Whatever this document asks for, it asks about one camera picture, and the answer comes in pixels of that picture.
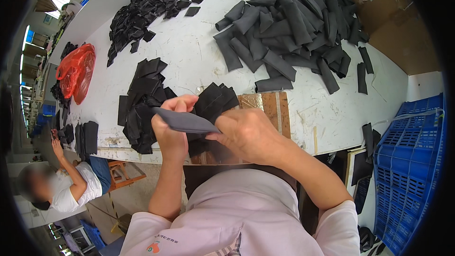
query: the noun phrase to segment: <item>worker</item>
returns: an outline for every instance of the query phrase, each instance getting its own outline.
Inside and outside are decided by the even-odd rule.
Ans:
[[[88,201],[107,193],[111,187],[111,172],[107,159],[87,156],[86,162],[71,163],[63,155],[57,130],[52,130],[52,148],[60,163],[57,173],[50,167],[37,170],[28,165],[19,173],[20,194],[32,204],[47,210],[72,212]]]
[[[61,7],[69,16],[76,15],[82,9],[82,5],[77,1],[71,1],[70,3],[63,4]]]
[[[190,112],[198,100],[183,95],[162,108]],[[310,236],[300,222],[297,196],[284,180],[256,169],[228,170],[204,182],[179,215],[186,134],[155,115],[151,125],[163,161],[148,212],[132,216],[120,255],[360,255],[357,213],[343,182],[330,168],[279,134],[260,109],[230,110],[210,133],[236,156],[284,170],[319,208]]]

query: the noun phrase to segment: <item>blue jeans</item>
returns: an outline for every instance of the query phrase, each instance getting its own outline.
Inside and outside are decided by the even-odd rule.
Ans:
[[[86,159],[90,164],[93,172],[98,177],[101,182],[101,190],[104,195],[109,191],[111,187],[111,172],[109,171],[109,166],[107,165],[107,159],[97,156],[90,156]]]

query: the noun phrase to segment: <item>cardboard box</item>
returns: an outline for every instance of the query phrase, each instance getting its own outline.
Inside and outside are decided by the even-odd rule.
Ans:
[[[440,71],[433,43],[412,0],[354,0],[369,44],[408,75]]]

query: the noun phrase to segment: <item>wooden board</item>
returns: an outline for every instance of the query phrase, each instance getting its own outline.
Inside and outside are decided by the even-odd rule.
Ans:
[[[291,138],[291,127],[289,124],[289,110],[287,108],[287,94],[286,92],[268,92],[257,94],[244,94],[238,95],[240,105],[235,109],[249,109],[260,108],[262,109],[270,122],[277,129],[277,131],[287,137]],[[228,164],[242,164],[248,163],[238,157],[232,157],[224,160],[221,164],[216,162],[211,152],[203,152],[200,155],[191,158],[189,165],[228,165]]]

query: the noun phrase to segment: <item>blue plastic crate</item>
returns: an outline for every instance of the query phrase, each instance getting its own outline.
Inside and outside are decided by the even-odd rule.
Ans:
[[[95,245],[95,247],[98,250],[101,250],[102,248],[104,248],[106,246],[106,244],[101,239],[101,233],[98,230],[98,228],[89,225],[83,219],[81,219],[80,221],[81,221],[82,226],[84,227],[84,230],[87,233],[88,238]]]
[[[376,220],[374,233],[399,256],[431,202],[443,160],[444,97],[401,105],[397,116],[425,114],[395,120],[374,153]]]

